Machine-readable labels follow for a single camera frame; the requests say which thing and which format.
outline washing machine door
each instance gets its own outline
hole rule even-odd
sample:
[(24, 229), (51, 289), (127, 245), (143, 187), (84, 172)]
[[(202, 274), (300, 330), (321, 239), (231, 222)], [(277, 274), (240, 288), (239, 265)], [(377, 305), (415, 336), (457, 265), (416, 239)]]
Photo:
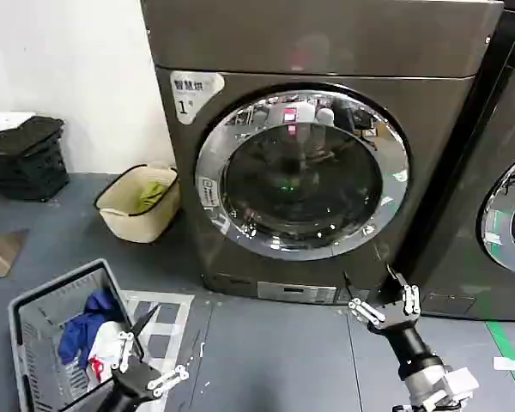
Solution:
[(399, 128), (363, 100), (294, 90), (219, 119), (195, 171), (210, 220), (244, 248), (285, 260), (373, 238), (403, 201), (409, 160)]
[(498, 181), (485, 203), (481, 235), (488, 254), (515, 272), (515, 164)]

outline white wall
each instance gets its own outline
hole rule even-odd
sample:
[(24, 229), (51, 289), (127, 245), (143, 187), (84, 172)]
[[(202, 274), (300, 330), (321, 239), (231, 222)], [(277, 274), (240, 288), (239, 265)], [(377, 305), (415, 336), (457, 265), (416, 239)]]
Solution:
[(0, 110), (64, 119), (71, 172), (173, 163), (138, 0), (0, 0)]

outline robotic arm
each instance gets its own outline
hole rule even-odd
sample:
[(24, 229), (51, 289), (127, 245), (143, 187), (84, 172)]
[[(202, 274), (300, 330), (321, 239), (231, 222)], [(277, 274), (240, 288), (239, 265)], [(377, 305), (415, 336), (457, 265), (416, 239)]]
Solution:
[(417, 286), (410, 286), (387, 266), (384, 285), (369, 301), (352, 299), (351, 313), (368, 330), (384, 336), (400, 367), (399, 378), (406, 384), (410, 405), (394, 406), (392, 411), (432, 412), (462, 410), (479, 383), (467, 367), (453, 371), (423, 342), (415, 329), (420, 317), (420, 295)]

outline yellow-green cloth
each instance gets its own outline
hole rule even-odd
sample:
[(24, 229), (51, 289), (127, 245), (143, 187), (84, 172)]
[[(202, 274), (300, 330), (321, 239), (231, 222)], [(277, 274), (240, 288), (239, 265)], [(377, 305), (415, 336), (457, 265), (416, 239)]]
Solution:
[(151, 209), (166, 193), (166, 186), (159, 182), (148, 182), (141, 192), (137, 213), (143, 213)]

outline washing machine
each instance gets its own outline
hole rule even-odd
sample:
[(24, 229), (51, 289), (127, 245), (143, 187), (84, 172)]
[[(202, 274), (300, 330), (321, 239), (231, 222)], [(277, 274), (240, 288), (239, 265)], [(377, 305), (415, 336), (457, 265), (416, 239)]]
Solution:
[(500, 21), (506, 63), (482, 86), (490, 97), (473, 136), (440, 177), (447, 188), (432, 185), (396, 263), (429, 314), (515, 320), (515, 12)]
[(385, 275), (501, 2), (147, 0), (209, 288), (348, 301)]

